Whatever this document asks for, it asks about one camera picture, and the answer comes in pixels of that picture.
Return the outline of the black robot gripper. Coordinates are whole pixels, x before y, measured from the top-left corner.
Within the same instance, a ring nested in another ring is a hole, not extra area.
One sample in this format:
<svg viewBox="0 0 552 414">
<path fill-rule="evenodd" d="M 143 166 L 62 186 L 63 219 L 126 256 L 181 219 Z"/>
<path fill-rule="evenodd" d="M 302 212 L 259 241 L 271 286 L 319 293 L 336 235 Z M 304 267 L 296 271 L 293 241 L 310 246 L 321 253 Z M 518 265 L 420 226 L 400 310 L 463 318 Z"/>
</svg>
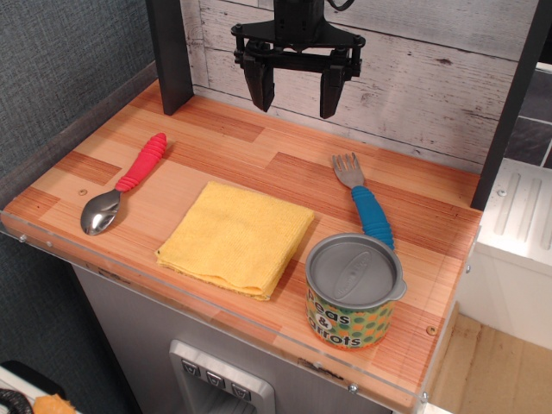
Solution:
<svg viewBox="0 0 552 414">
<path fill-rule="evenodd" d="M 324 1 L 275 1 L 273 19 L 237 23 L 235 62 L 244 71 L 253 104 L 268 112 L 274 99 L 273 70 L 322 73 L 320 117 L 336 113 L 347 78 L 361 73 L 365 39 L 332 26 Z"/>
</svg>

